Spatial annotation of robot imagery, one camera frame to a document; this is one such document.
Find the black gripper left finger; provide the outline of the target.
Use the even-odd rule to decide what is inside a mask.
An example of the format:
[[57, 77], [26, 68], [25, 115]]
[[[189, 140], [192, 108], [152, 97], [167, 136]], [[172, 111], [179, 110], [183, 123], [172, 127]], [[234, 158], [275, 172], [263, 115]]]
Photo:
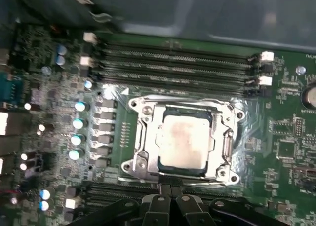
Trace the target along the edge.
[[142, 202], [121, 199], [105, 208], [106, 226], [167, 226], [171, 209], [171, 177], [159, 178], [159, 193]]

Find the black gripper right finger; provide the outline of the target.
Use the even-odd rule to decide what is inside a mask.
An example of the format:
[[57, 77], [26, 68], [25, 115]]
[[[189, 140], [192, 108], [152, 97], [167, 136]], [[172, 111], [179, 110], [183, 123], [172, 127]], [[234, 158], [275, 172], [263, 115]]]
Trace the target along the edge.
[[235, 201], [214, 199], [209, 205], [185, 195], [182, 192], [183, 182], [171, 178], [171, 196], [175, 199], [184, 223], [188, 226], [268, 226], [269, 219]]

